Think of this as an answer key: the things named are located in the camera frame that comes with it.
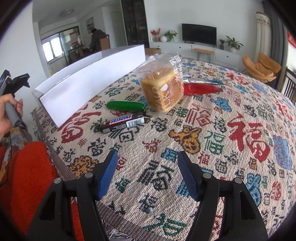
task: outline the red pepper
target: red pepper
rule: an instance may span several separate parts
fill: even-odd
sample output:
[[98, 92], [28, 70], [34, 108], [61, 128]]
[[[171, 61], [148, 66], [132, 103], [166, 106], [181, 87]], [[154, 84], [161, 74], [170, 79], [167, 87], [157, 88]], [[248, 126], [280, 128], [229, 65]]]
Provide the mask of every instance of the red pepper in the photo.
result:
[[204, 95], [223, 92], [221, 88], [201, 83], [184, 84], [184, 95]]

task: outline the cardboard box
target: cardboard box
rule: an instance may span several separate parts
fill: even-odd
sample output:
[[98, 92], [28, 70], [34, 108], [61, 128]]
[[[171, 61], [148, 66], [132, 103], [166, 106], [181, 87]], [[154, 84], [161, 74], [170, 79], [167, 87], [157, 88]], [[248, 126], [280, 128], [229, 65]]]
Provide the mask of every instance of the cardboard box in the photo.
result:
[[157, 54], [160, 52], [161, 52], [161, 49], [159, 49], [159, 48], [145, 48], [146, 55], [154, 55], [154, 54]]
[[60, 127], [90, 99], [144, 61], [144, 45], [103, 50], [55, 73], [33, 94]]

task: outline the human hand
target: human hand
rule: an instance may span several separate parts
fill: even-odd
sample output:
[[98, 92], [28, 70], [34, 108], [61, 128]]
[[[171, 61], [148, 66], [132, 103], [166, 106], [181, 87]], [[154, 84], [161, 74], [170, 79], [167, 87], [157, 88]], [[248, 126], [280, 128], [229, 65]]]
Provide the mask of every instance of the human hand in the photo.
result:
[[22, 99], [20, 99], [20, 101], [16, 101], [13, 98], [12, 94], [0, 96], [0, 141], [8, 132], [10, 132], [10, 130], [12, 128], [12, 124], [5, 114], [5, 103], [6, 102], [11, 103], [12, 105], [16, 105], [17, 113], [20, 116], [22, 116], [22, 108], [23, 108]]

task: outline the television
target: television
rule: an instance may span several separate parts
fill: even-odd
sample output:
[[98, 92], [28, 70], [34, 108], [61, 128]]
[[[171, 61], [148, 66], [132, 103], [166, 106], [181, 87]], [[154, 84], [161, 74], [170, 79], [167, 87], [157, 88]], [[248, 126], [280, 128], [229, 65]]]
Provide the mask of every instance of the television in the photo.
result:
[[217, 45], [217, 28], [182, 23], [182, 38], [185, 42], [199, 42], [209, 45]]

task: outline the dark jacket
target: dark jacket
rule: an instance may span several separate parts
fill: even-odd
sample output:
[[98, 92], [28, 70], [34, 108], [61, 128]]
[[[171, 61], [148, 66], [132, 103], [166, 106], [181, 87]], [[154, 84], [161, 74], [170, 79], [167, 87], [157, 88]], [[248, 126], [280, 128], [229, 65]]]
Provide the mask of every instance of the dark jacket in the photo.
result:
[[91, 36], [91, 49], [93, 51], [100, 51], [100, 39], [105, 38], [107, 35], [102, 30], [98, 29]]

